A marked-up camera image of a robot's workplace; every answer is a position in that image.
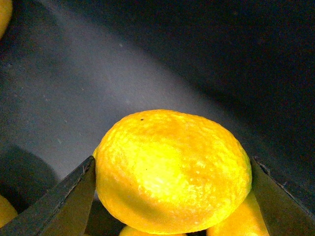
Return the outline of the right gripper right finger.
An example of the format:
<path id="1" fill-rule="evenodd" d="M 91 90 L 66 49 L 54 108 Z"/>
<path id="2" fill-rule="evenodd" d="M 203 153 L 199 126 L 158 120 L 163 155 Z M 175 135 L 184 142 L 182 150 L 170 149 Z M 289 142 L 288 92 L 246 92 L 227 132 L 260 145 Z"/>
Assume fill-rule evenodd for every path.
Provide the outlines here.
<path id="1" fill-rule="evenodd" d="M 257 156 L 251 157 L 252 188 L 271 236 L 313 236 L 315 215 L 277 182 Z"/>

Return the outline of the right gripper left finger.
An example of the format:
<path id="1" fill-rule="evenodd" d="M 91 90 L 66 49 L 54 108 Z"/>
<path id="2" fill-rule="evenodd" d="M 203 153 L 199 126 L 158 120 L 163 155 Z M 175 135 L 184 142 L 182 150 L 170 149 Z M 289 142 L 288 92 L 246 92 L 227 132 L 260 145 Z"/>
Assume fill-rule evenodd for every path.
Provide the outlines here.
<path id="1" fill-rule="evenodd" d="M 89 156 L 36 203 L 1 227 L 2 236 L 82 236 L 95 195 L 95 158 Z"/>

